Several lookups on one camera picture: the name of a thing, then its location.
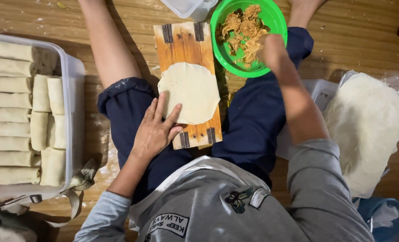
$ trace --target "blue cloth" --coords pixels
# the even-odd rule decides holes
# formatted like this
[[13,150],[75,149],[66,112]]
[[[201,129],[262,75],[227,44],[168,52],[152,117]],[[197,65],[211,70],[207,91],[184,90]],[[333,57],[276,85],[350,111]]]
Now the blue cloth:
[[[298,68],[313,49],[306,29],[288,28],[289,57]],[[155,97],[151,86],[140,78],[122,79],[98,98],[98,110],[111,121],[111,135],[122,167],[132,150],[134,138],[146,109]],[[215,143],[212,156],[225,159],[255,174],[271,188],[268,174],[276,162],[276,139],[285,124],[285,108],[272,72],[249,78],[234,96],[222,126],[223,141]],[[132,204],[148,196],[181,166],[192,160],[185,149],[166,147],[149,164],[135,189]]]

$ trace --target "plastic lid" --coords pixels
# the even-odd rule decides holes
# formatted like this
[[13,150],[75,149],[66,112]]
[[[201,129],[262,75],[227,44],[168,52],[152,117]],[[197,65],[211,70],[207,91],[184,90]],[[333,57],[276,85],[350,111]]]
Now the plastic lid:
[[161,0],[180,18],[188,18],[204,0]]

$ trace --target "forearm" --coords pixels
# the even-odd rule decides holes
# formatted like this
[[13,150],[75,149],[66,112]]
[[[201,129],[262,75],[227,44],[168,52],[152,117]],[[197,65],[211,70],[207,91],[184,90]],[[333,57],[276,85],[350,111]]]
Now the forearm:
[[322,113],[302,84],[298,71],[288,56],[273,68],[285,103],[286,123],[294,144],[329,138]]
[[132,199],[135,188],[141,180],[150,160],[139,157],[131,152],[125,165],[116,179],[110,184],[107,191]]
[[141,78],[104,0],[78,0],[85,17],[95,64],[104,88],[128,77]]

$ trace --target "wooden board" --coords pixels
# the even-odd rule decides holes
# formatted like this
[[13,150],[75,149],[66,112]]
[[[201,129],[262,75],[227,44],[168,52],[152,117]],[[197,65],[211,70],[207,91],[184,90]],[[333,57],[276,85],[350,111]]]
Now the wooden board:
[[[208,23],[154,25],[156,48],[161,71],[170,65],[186,62],[206,67],[215,74],[212,40]],[[174,149],[184,149],[222,141],[219,106],[213,118],[203,124],[187,126],[173,140]]]

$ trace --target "person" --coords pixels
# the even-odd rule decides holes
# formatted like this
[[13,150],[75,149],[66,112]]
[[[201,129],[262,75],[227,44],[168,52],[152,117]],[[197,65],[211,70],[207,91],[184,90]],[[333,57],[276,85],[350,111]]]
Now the person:
[[[137,241],[374,241],[351,202],[339,149],[297,68],[313,49],[307,26],[325,0],[288,0],[288,42],[268,35],[261,55],[270,73],[234,96],[212,155],[192,160],[171,140],[176,105],[163,121],[155,98],[104,0],[79,0],[104,88],[100,113],[111,121],[121,171],[102,193],[76,242],[121,242],[129,217]],[[276,138],[285,123],[294,146],[283,207],[271,194]]]

